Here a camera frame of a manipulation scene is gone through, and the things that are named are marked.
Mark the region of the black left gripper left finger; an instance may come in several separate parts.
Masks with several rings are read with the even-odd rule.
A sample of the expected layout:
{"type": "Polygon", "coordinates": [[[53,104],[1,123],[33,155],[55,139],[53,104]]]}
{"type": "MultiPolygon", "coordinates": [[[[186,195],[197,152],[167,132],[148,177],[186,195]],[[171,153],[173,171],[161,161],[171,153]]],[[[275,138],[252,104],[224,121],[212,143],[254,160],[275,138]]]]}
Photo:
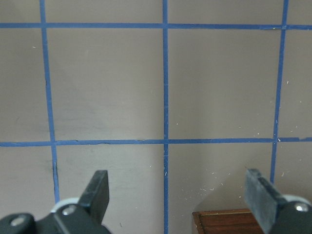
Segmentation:
{"type": "Polygon", "coordinates": [[[108,172],[98,170],[80,197],[58,202],[51,213],[62,234],[108,234],[102,225],[108,203],[108,172]]]}

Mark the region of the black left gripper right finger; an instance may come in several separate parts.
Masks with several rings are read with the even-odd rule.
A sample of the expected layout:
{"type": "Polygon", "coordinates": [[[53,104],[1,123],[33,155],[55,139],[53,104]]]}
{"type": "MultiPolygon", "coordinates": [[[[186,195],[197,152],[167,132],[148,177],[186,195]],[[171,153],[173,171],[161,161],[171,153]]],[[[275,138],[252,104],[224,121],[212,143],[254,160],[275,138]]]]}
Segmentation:
{"type": "Polygon", "coordinates": [[[245,202],[265,234],[312,232],[312,203],[280,193],[257,169],[246,170],[245,202]]]}

